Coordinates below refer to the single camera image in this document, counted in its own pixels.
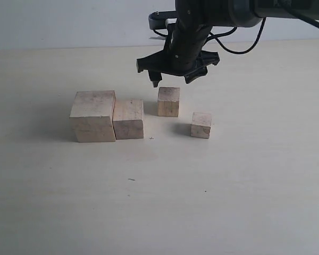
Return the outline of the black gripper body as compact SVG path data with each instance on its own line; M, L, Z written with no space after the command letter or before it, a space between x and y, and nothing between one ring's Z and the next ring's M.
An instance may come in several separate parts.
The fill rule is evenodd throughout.
M218 65L219 54L203 50L211 26L186 29L176 22L169 24L167 30L168 36L162 50L165 74L184 77L202 66Z

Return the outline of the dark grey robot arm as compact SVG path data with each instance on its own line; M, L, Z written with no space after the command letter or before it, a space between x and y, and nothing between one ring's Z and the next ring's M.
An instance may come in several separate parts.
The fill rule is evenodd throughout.
M203 50L207 42L237 28L260 24L262 29L267 18L298 19L319 29L319 1L175 1L174 11L149 15L150 29L166 29L167 35L161 51L137 59L137 71L147 71L155 88L162 74L184 77L189 84L220 61L217 52Z

